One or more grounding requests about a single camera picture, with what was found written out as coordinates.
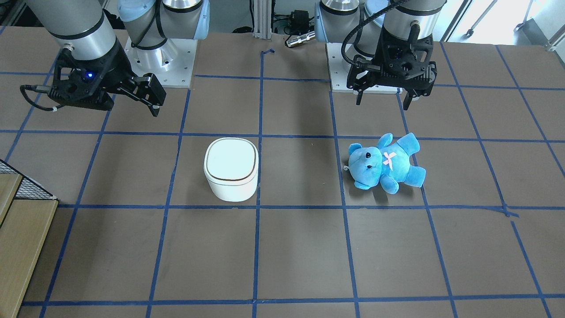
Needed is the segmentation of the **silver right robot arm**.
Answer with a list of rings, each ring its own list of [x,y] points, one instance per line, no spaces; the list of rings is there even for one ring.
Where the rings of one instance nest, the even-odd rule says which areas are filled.
[[[21,85],[27,103],[43,111],[65,106],[110,111],[112,94],[145,104],[157,117],[165,87],[187,87],[194,49],[209,32],[208,0],[120,0],[129,36],[124,47],[96,0],[29,0],[27,5],[58,42],[50,85]]]

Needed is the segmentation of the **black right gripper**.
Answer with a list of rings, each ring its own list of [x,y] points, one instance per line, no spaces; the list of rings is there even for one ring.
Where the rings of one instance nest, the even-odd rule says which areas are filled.
[[[55,62],[48,97],[63,106],[109,111],[110,94],[117,93],[144,104],[153,117],[159,115],[167,93],[155,74],[136,76],[119,42],[95,60],[77,60],[65,44]]]

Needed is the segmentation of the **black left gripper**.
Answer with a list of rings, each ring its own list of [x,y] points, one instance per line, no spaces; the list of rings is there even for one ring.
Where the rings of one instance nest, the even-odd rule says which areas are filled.
[[[408,28],[408,39],[401,39],[382,29],[373,58],[356,55],[347,75],[347,88],[356,92],[357,106],[369,87],[384,85],[402,88],[406,95],[402,109],[407,111],[414,99],[430,95],[437,76],[437,65],[431,61],[433,36],[419,38],[420,29]]]

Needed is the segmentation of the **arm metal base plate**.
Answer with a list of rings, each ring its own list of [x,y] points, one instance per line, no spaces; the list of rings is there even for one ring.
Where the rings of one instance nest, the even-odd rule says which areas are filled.
[[[168,39],[160,48],[142,50],[131,47],[128,38],[124,50],[136,75],[152,73],[164,88],[190,88],[198,43]]]
[[[342,57],[341,44],[327,43],[326,52],[331,80],[331,91],[334,93],[355,93],[353,89],[347,88],[347,75],[349,74],[350,64]],[[402,88],[385,85],[375,85],[364,91],[364,93],[371,94],[397,94],[402,92]]]

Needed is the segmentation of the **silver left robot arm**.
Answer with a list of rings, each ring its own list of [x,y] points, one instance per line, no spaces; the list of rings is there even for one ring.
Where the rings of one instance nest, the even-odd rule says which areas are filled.
[[[319,0],[315,36],[329,43],[330,61],[338,65],[335,86],[352,91],[359,105],[375,87],[402,89],[402,103],[432,92],[437,77],[433,30],[444,0]]]

